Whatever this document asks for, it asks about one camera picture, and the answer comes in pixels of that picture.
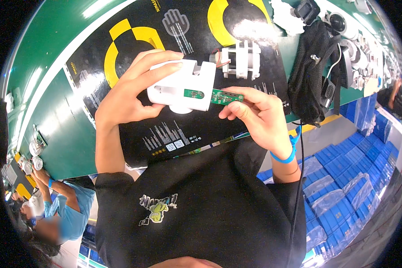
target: cartoon print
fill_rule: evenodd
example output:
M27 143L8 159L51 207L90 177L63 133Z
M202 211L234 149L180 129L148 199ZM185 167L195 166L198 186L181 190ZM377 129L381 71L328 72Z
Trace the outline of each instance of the cartoon print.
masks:
M151 211L149 218L152 220L152 222L160 223L164 218L164 212L168 211L168 206L162 202L159 202L155 206L151 206L149 210Z
M149 222L161 223L164 219L164 212L169 211L171 208L177 208L177 194L167 196L165 198L156 199L150 196L143 195L140 198L140 206L150 211L150 215L142 219L138 226L149 225Z

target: workbench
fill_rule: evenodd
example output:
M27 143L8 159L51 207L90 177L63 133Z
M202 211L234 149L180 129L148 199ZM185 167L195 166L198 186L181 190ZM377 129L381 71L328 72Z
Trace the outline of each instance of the workbench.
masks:
M33 139L32 126L35 124L48 146L41 157L44 168L55 179L72 178L94 174L96 131L86 116L80 99L75 96L63 70L62 62L74 51L72 42L87 27L103 14L119 5L128 5L131 0L105 1L101 6L97 0L46 0L38 8L18 41L8 65L5 79L0 85L12 92L15 108L8 114L9 152L16 149L22 155L30 155L29 142ZM268 0L263 1L267 12L273 15ZM286 0L292 6L299 1ZM327 3L332 9L353 14L357 13L354 3L345 0ZM98 6L98 11L87 18L88 7ZM384 29L373 13L361 14L375 30ZM289 78L295 60L299 35L286 36L274 25L277 32L285 73ZM340 103L346 104L363 97L363 91L341 89ZM286 116L287 122L295 121L294 115Z

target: yellow floor line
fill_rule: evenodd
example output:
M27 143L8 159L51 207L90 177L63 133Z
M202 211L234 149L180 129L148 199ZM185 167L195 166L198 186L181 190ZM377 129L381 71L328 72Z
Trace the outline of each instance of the yellow floor line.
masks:
M330 116L326 117L325 120L323 120L323 122L320 123L320 125L323 126L324 124L332 122L335 119L338 119L340 117L342 117L342 115L330 115ZM304 126L302 126L302 133L313 130L315 128L316 127L312 126L312 125L304 125ZM292 135L293 137L296 136L296 130L290 130L289 135Z

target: blue shirt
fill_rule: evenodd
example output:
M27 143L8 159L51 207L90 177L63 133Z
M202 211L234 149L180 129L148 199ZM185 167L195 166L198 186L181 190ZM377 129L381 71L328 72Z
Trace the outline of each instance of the blue shirt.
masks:
M65 204L67 197L58 194L52 204L51 202L44 201L44 216L54 216L55 212L58 212L58 216L68 220L71 225L69 240L77 240L84 233L85 227L88 223L88 217L90 215L92 202L94 201L95 191L70 184L66 181L64 181L64 183L75 190L80 212L67 206Z

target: hand icon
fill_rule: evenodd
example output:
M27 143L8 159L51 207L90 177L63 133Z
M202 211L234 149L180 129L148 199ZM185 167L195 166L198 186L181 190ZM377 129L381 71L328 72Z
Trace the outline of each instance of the hand icon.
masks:
M178 9L170 9L162 19L167 33L171 36L182 36L189 30L189 21L186 15L181 15Z

